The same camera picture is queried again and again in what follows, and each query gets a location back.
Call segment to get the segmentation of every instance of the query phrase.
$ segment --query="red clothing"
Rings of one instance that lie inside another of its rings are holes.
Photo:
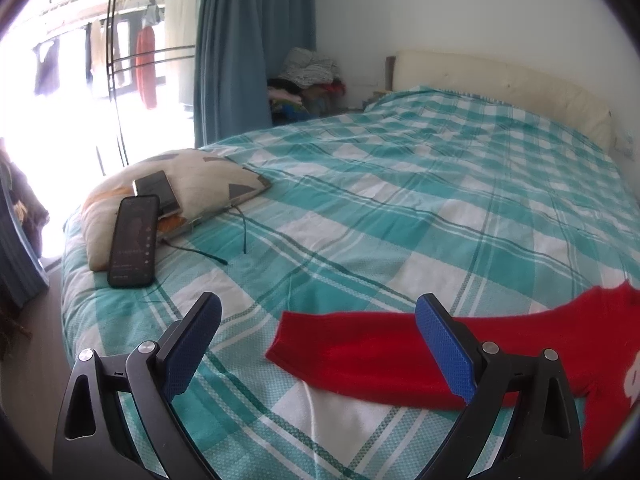
[[[640,291],[594,287],[528,316],[457,318],[505,352],[560,355],[572,392],[586,396],[584,461],[604,450],[640,394]],[[420,336],[412,314],[283,312],[267,358],[311,386],[385,404],[434,410],[464,406]],[[516,397],[505,397],[513,406]]]
[[[136,54],[142,54],[143,52],[151,53],[134,58],[136,60],[136,66],[151,63],[135,69],[138,92],[140,92],[140,97],[147,110],[153,110],[158,106],[156,99],[156,66],[152,63],[155,59],[155,54],[153,54],[155,49],[156,35],[154,34],[153,28],[149,26],[140,30],[136,40]]]

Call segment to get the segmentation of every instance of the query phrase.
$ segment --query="blue gripper pad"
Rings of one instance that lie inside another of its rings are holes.
[[[207,294],[205,303],[196,317],[191,320],[164,363],[165,381],[162,394],[167,402],[171,402],[175,396],[186,391],[202,361],[204,352],[209,348],[209,344],[220,326],[220,320],[222,320],[220,298],[210,292],[205,294]]]
[[[415,303],[415,323],[436,359],[451,393],[465,399],[465,403],[470,403],[476,392],[473,363],[437,308],[425,295]]]

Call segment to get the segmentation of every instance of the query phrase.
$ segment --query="headboard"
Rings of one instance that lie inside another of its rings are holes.
[[[609,151],[609,107],[585,89],[530,68],[465,54],[403,50],[386,58],[386,89],[414,86],[504,101],[565,124]]]

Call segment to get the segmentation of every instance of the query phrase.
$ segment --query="black garment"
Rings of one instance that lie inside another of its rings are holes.
[[[300,88],[295,83],[287,81],[286,79],[281,79],[279,77],[267,79],[267,86],[271,86],[273,88],[281,88],[293,95],[300,95],[300,92],[302,92],[302,88]]]
[[[94,82],[94,75],[91,73],[91,23],[84,28],[84,74],[86,83],[90,86]]]
[[[60,88],[60,68],[58,67],[58,54],[60,53],[60,40],[55,38],[53,45],[47,50],[44,60],[40,62],[39,43],[33,49],[36,55],[36,83],[34,93],[36,95],[50,95]]]

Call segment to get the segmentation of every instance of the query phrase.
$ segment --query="smartphone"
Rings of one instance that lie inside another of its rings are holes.
[[[158,218],[164,218],[182,211],[164,171],[156,171],[134,180],[133,190],[137,196],[156,195],[160,199]]]
[[[153,283],[159,209],[156,195],[127,196],[120,202],[107,271],[107,283],[113,288]]]

